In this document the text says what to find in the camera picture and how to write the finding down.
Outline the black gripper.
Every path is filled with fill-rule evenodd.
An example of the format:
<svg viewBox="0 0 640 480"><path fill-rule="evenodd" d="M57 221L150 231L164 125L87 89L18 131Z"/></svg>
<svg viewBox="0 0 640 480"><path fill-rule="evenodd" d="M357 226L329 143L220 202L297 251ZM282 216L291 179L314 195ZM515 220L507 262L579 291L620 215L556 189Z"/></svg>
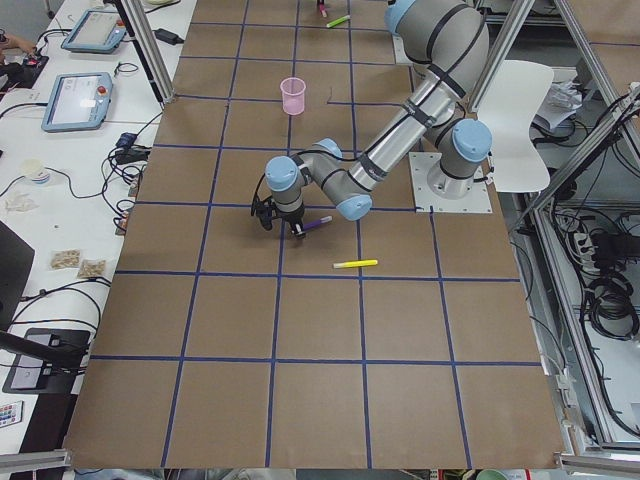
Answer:
<svg viewBox="0 0 640 480"><path fill-rule="evenodd" d="M285 222L291 225L291 233L297 239L303 239L306 236L304 230L303 218L304 210L298 209L292 212L280 211L278 216Z"/></svg>

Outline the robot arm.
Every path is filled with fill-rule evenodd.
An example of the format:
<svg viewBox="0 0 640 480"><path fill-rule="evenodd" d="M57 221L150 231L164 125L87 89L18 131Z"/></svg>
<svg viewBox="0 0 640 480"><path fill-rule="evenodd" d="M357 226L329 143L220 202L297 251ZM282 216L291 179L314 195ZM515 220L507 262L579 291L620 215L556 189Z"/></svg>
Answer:
<svg viewBox="0 0 640 480"><path fill-rule="evenodd" d="M336 142L325 138L291 156L270 159L262 181L271 194L253 198L251 206L264 229L280 219L294 236L303 237L302 190L311 183L345 219L362 218L371 209L371 192L421 138L441 152L430 174L436 182L431 189L445 198L464 196L489 155L489 128L455 111L487 60L489 32L483 15L463 1L391 1L385 24L402 39L421 83L358 157L344 159Z"/></svg>

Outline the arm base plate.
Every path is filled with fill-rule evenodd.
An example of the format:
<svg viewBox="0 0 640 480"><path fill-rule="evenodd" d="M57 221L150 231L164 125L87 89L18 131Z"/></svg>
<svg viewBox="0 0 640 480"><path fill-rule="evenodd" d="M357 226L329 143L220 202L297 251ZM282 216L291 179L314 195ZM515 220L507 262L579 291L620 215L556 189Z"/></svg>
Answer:
<svg viewBox="0 0 640 480"><path fill-rule="evenodd" d="M441 154L410 152L409 165L417 213L491 214L488 187L477 164L472 178L453 179L441 170Z"/></svg>
<svg viewBox="0 0 640 480"><path fill-rule="evenodd" d="M393 33L391 38L393 42L395 63L397 65L412 65L413 61L409 58L405 49L406 38L397 33Z"/></svg>

